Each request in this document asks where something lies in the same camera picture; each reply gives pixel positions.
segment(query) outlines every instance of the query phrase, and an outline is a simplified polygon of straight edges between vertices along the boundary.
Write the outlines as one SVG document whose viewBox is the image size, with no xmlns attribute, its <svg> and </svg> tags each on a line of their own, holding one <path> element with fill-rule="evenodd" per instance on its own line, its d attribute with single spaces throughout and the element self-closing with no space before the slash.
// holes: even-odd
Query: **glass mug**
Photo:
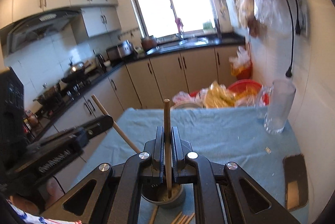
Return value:
<svg viewBox="0 0 335 224">
<path fill-rule="evenodd" d="M 257 95 L 256 109 L 258 118 L 264 119 L 264 128 L 269 134 L 282 133 L 292 108 L 296 88 L 291 80 L 279 79 L 271 87 L 262 87 Z M 269 94 L 270 104 L 260 108 L 261 98 Z"/>
</svg>

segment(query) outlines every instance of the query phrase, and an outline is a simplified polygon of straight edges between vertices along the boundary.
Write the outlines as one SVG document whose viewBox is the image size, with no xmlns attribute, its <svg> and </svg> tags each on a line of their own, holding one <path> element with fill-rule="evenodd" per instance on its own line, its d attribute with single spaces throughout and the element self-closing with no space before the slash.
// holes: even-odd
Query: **countertop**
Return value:
<svg viewBox="0 0 335 224">
<path fill-rule="evenodd" d="M 97 84 L 99 84 L 102 80 L 107 78 L 109 75 L 111 75 L 113 72 L 121 68 L 123 65 L 128 63 L 133 63 L 136 61 L 140 61 L 143 59 L 148 59 L 152 57 L 157 56 L 163 56 L 167 55 L 173 52 L 181 52 L 181 51 L 187 51 L 190 49 L 198 49 L 203 47 L 214 47 L 214 46 L 234 46 L 234 45 L 241 45 L 245 43 L 244 37 L 235 34 L 233 32 L 231 33 L 224 33 L 222 34 L 222 38 L 218 39 L 214 36 L 208 37 L 208 44 L 206 45 L 200 45 L 200 46 L 181 46 L 180 48 L 173 49 L 170 51 L 166 51 L 164 53 L 153 53 L 150 55 L 147 55 L 146 53 L 142 54 L 134 54 L 131 55 L 131 57 L 127 57 L 126 59 L 123 59 L 122 61 L 119 61 L 117 63 L 114 63 L 111 67 L 107 68 L 107 72 L 102 74 L 97 72 L 96 74 L 90 75 L 89 79 L 91 81 L 91 85 L 86 86 L 83 88 L 80 92 L 80 95 L 75 97 L 75 99 L 71 102 L 68 102 L 62 107 L 55 115 L 52 116 L 52 118 L 47 119 L 45 117 L 40 118 L 40 125 L 37 129 L 33 129 L 33 133 L 35 135 L 34 141 L 38 141 L 43 137 L 43 135 L 46 133 L 46 131 L 69 109 L 71 108 L 78 100 L 80 100 L 88 91 L 90 91 L 93 87 L 95 87 Z"/>
</svg>

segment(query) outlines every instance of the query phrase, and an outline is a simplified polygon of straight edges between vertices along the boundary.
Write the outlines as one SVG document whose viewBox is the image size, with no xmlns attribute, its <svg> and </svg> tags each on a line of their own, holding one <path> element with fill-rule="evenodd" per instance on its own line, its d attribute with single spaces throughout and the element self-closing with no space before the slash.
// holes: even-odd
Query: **silver bolt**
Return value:
<svg viewBox="0 0 335 224">
<path fill-rule="evenodd" d="M 102 172 L 107 171 L 109 169 L 109 167 L 110 167 L 109 164 L 106 164 L 106 163 L 99 165 L 99 169 Z"/>
<path fill-rule="evenodd" d="M 196 159 L 198 158 L 198 154 L 196 152 L 189 152 L 187 153 L 187 157 L 189 157 L 190 159 Z"/>
<path fill-rule="evenodd" d="M 148 152 L 141 152 L 138 156 L 144 160 L 148 159 L 150 157 L 150 154 Z"/>
<path fill-rule="evenodd" d="M 230 170 L 235 170 L 235 169 L 237 169 L 237 164 L 234 163 L 234 162 L 229 162 L 229 163 L 227 163 L 227 167 Z"/>
</svg>

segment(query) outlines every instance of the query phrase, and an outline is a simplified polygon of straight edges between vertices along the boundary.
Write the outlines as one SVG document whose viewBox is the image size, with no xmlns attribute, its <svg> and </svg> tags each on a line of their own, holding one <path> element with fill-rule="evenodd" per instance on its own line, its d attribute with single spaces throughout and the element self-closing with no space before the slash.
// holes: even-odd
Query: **cabinet handle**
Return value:
<svg viewBox="0 0 335 224">
<path fill-rule="evenodd" d="M 114 84 L 114 87 L 115 87 L 115 91 L 117 90 L 117 88 L 116 88 L 116 85 L 115 85 L 115 82 L 112 80 L 112 82 L 113 82 L 113 84 Z"/>
<path fill-rule="evenodd" d="M 91 102 L 90 100 L 88 100 L 88 103 L 91 104 L 91 106 L 92 106 L 92 108 L 93 108 L 93 111 L 95 111 L 95 108 L 94 108 L 92 102 Z"/>
<path fill-rule="evenodd" d="M 178 63 L 179 63 L 180 70 L 183 70 L 182 65 L 180 64 L 180 59 L 179 58 L 178 58 Z"/>
<path fill-rule="evenodd" d="M 187 69 L 187 67 L 186 67 L 186 63 L 185 63 L 185 57 L 183 57 L 183 61 L 184 61 L 185 69 Z"/>
<path fill-rule="evenodd" d="M 89 115 L 92 115 L 91 110 L 89 109 L 88 105 L 86 103 L 84 103 L 84 105 L 86 106 L 87 110 L 89 111 Z"/>
<path fill-rule="evenodd" d="M 150 74 L 152 74 L 149 63 L 148 63 L 148 69 L 150 71 Z"/>
</svg>

